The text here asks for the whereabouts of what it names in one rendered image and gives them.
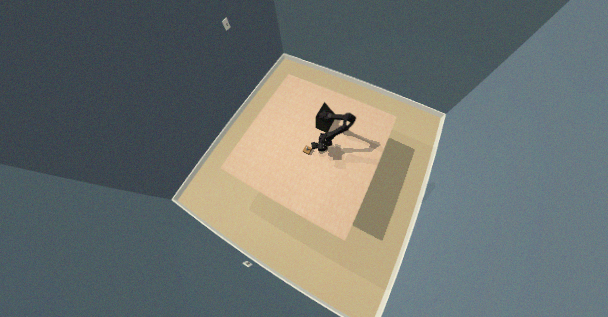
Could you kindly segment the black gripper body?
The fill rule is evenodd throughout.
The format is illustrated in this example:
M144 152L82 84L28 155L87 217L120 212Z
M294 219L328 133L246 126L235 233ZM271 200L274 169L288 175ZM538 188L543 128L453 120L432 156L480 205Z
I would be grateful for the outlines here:
M311 146L312 146L312 149L318 148L318 144L316 144L315 142L311 142ZM332 140L330 141L330 143L328 144L328 146L332 146Z

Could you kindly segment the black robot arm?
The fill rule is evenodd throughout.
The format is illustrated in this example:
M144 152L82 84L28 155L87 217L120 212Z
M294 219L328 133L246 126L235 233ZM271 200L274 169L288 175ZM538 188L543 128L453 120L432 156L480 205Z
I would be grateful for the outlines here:
M326 119L326 120L332 121L332 122L334 119L343 120L343 125L341 127L337 128L331 132L320 133L318 151L326 151L328 149L326 144L328 145L330 143L330 141L334 139L335 136L337 136L345 131L348 131L350 129L350 127L354 125L354 121L356 119L356 117L353 114L351 114L351 112L348 112L345 114L332 114L326 110L323 110L323 112L320 111L318 117L321 120ZM347 121L349 121L351 123L347 125ZM325 141L325 140L327 140L327 141Z

